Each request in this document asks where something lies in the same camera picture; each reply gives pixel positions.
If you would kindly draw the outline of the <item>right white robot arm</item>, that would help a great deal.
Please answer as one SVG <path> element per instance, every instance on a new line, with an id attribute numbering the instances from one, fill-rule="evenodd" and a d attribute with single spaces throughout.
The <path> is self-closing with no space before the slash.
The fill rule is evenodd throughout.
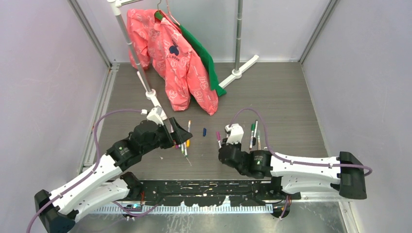
<path id="1" fill-rule="evenodd" d="M 350 152 L 341 151 L 337 157 L 312 158 L 268 150 L 245 152 L 240 145 L 224 144 L 218 159 L 242 176 L 270 178 L 271 196 L 278 200 L 301 192 L 332 190 L 347 199 L 367 198 L 366 166 Z"/>

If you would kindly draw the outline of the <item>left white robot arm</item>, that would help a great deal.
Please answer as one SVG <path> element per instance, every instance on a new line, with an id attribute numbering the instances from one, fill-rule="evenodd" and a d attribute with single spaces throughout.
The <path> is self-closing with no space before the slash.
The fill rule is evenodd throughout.
<path id="1" fill-rule="evenodd" d="M 69 183 L 51 192 L 37 192 L 35 206 L 46 231 L 67 233 L 83 216 L 106 203 L 140 198 L 142 183 L 128 168 L 157 148 L 172 148 L 192 138 L 175 118 L 171 117 L 169 121 L 173 132 L 157 120 L 142 121 L 125 139 L 113 144 L 99 161 Z"/>

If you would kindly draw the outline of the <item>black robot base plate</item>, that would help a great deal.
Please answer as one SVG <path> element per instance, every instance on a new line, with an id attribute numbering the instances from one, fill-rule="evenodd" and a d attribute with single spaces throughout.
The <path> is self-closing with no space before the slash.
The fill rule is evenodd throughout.
<path id="1" fill-rule="evenodd" d="M 144 180 L 138 191 L 123 201 L 146 205 L 192 207 L 221 206 L 225 199 L 232 207 L 258 206 L 285 200 L 287 194 L 276 182 L 265 180 Z"/>

